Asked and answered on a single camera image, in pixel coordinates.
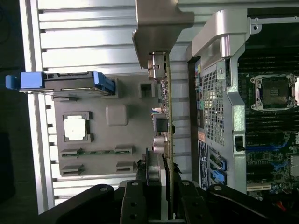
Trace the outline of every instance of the circuit board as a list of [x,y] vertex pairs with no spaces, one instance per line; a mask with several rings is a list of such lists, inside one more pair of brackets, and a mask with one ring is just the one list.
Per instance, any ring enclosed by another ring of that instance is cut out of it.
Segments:
[[249,51],[239,59],[239,93],[246,107],[247,194],[258,200],[275,198],[273,203],[281,203],[281,198],[299,192],[296,58],[297,54],[257,56]]

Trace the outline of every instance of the blue plastic latch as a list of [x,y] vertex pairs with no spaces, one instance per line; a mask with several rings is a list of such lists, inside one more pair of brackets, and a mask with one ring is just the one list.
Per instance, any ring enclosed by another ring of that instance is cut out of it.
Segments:
[[102,90],[109,90],[115,92],[115,83],[108,79],[103,73],[94,71],[93,72],[94,84],[100,87]]
[[21,89],[44,88],[42,72],[21,72]]
[[5,86],[11,90],[19,90],[20,89],[20,81],[16,76],[5,76]]

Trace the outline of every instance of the metal grille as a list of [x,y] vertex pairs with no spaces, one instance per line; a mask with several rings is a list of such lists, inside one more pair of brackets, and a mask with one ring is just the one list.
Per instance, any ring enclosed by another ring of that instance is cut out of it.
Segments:
[[202,77],[206,137],[224,145],[223,87],[217,71]]

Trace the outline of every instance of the dark background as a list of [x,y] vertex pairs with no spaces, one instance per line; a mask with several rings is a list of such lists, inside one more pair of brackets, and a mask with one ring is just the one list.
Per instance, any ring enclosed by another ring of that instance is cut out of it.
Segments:
[[[19,1],[0,0],[0,133],[7,133],[10,142],[9,149],[0,144],[0,163],[12,162],[15,187],[14,196],[0,203],[0,224],[19,224],[37,215],[27,96],[5,89],[5,75],[24,70]],[[9,170],[1,172],[0,194],[5,196]]]

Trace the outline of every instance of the motherboard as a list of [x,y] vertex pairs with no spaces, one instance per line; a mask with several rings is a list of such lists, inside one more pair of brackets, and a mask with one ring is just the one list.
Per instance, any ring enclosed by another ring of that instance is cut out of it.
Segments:
[[250,50],[238,61],[246,113],[247,194],[282,209],[291,207],[299,192],[298,61],[296,53]]

